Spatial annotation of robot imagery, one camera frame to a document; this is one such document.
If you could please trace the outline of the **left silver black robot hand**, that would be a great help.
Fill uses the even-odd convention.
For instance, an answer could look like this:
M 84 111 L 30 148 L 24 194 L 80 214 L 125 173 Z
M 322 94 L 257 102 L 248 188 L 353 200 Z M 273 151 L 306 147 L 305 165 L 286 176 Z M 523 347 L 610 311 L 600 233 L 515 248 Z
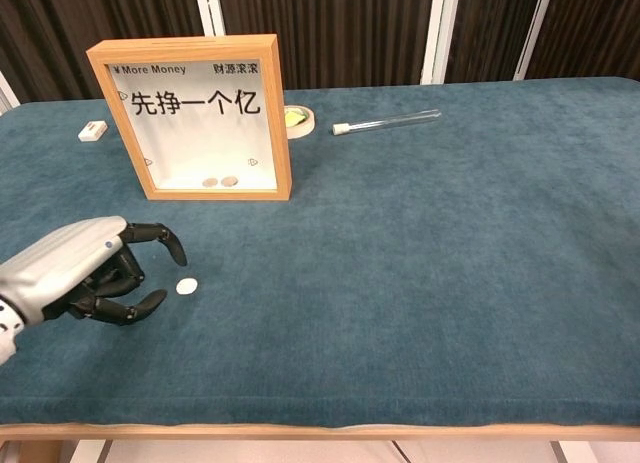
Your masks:
M 161 223 L 130 223 L 121 216 L 80 220 L 60 227 L 1 264 L 1 335 L 64 313 L 115 325 L 151 315 L 163 289 L 125 306 L 113 299 L 145 280 L 131 243 L 158 241 L 180 266 L 187 257 L 178 237 Z

